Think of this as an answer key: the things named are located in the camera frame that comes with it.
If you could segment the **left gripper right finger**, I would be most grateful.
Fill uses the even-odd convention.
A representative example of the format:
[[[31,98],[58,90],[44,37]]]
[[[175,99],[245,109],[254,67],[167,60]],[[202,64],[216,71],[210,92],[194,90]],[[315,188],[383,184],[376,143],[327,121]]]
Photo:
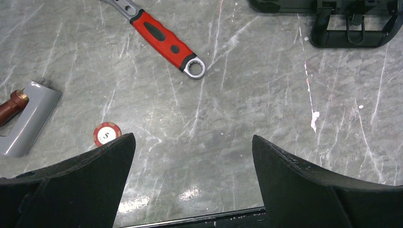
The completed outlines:
[[[271,228],[400,228],[403,188],[351,178],[252,139],[259,188]]]

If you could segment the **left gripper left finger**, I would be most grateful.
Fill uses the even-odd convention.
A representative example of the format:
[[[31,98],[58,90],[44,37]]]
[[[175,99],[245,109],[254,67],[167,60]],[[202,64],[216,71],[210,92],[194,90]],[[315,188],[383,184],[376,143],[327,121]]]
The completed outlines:
[[[135,147],[127,133],[59,163],[1,178],[1,227],[111,228]]]

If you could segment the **black poker set case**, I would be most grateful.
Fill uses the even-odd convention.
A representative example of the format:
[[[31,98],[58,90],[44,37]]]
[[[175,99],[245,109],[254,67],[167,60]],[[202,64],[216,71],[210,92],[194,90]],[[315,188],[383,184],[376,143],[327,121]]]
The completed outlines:
[[[378,48],[399,32],[403,25],[401,0],[250,0],[249,5],[259,13],[314,14],[310,42],[316,48]],[[344,30],[329,30],[333,15],[345,19]],[[389,15],[382,30],[367,30],[366,15]]]

